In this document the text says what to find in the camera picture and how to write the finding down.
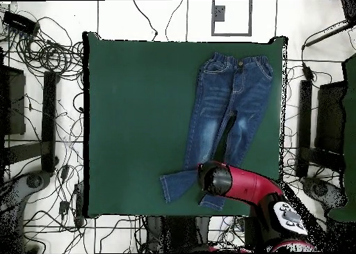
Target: black grid line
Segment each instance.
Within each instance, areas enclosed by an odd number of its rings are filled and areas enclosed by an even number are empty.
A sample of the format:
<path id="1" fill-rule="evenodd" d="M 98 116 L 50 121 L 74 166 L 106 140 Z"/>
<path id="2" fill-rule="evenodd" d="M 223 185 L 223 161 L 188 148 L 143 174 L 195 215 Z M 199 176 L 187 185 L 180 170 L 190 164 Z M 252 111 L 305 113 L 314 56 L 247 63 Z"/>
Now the black grid line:
<path id="1" fill-rule="evenodd" d="M 61 228 L 60 225 L 26 225 L 25 228 L 53 228 L 53 229 L 59 229 Z M 75 230 L 77 229 L 76 226 L 70 226 L 70 225 L 66 225 L 67 229 L 71 229 L 71 230 Z M 108 229 L 114 229 L 114 230 L 146 230 L 145 228 L 141 228 L 141 227 L 123 227 L 123 228 L 118 228 L 118 227 L 110 227 L 110 226 L 97 226 L 97 227 L 93 227 L 93 226 L 85 226 L 82 227 L 81 229 L 90 229 L 90 230 L 108 230 Z M 224 232 L 224 230 L 217 230 L 217 229 L 209 229 L 209 232 Z"/>
<path id="2" fill-rule="evenodd" d="M 5 141 L 23 141 L 23 142 L 36 142 L 38 139 L 5 139 Z M 66 143 L 84 143 L 83 141 L 65 141 Z"/>
<path id="3" fill-rule="evenodd" d="M 287 61 L 313 61 L 313 62 L 317 62 L 317 63 L 343 63 L 344 61 L 331 61 L 331 60 L 295 60 L 295 59 L 287 59 Z"/>

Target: jeans waistband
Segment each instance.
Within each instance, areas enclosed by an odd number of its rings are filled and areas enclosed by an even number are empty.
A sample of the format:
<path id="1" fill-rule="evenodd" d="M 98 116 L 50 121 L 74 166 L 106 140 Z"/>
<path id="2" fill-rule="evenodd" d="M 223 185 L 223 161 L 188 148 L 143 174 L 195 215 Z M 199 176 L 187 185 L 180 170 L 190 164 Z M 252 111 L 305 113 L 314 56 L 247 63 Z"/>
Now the jeans waistband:
<path id="1" fill-rule="evenodd" d="M 247 65 L 248 63 L 268 63 L 267 56 L 248 56 L 246 58 L 234 58 L 233 56 L 226 56 L 219 52 L 214 53 L 213 59 L 215 61 L 221 61 L 222 63 L 228 62 L 232 65 Z"/>

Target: jeans leg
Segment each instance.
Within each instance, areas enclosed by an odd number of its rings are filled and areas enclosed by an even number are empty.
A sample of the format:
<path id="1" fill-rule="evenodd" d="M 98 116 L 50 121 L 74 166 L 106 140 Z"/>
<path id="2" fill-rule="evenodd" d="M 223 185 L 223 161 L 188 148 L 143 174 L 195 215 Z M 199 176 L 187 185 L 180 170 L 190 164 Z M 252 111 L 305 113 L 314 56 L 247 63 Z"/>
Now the jeans leg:
<path id="1" fill-rule="evenodd" d="M 227 135 L 225 163 L 239 167 L 256 134 L 268 105 L 272 68 L 265 56 L 243 59 L 232 92 L 232 111 L 237 112 Z M 225 198 L 205 195 L 201 206 L 222 210 Z"/>
<path id="2" fill-rule="evenodd" d="M 201 68 L 189 126 L 184 171 L 160 176 L 167 203 L 180 198 L 197 182 L 197 165 L 210 160 L 232 92 L 234 66 L 215 53 Z"/>

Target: jeans pocket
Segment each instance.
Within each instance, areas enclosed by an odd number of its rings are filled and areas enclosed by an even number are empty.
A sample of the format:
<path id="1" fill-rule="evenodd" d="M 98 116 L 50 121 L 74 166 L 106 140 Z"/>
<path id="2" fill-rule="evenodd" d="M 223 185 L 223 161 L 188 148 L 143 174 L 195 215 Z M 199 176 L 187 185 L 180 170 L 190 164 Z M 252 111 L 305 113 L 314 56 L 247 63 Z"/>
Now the jeans pocket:
<path id="1" fill-rule="evenodd" d="M 223 73 L 228 68 L 229 68 L 228 62 L 223 63 L 222 61 L 217 61 L 217 60 L 211 59 L 205 63 L 204 73 L 208 73 L 208 74 Z"/>
<path id="2" fill-rule="evenodd" d="M 267 60 L 262 59 L 261 61 L 257 61 L 257 65 L 262 73 L 268 78 L 273 78 L 273 69 L 272 66 L 268 63 Z"/>

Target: green mat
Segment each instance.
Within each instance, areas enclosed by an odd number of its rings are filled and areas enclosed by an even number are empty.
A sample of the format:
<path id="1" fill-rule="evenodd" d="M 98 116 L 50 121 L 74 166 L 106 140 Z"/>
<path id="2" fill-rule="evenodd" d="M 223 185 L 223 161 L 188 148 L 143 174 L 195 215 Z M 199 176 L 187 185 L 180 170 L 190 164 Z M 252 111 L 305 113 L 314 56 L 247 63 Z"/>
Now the green mat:
<path id="1" fill-rule="evenodd" d="M 279 178 L 284 38 L 270 44 L 142 42 L 88 33 L 88 42 L 88 216 L 248 215 L 249 206 L 233 200 L 221 212 L 199 207 L 197 184 L 166 204 L 159 176 L 182 170 L 198 70 L 218 51 L 235 58 L 263 54 L 273 67 L 268 110 L 241 168 Z"/>
<path id="2" fill-rule="evenodd" d="M 343 138 L 345 173 L 343 185 L 348 202 L 345 207 L 331 209 L 329 217 L 335 221 L 356 221 L 356 54 L 343 63 L 343 77 L 348 82 L 348 90 L 343 98 L 346 112 Z"/>

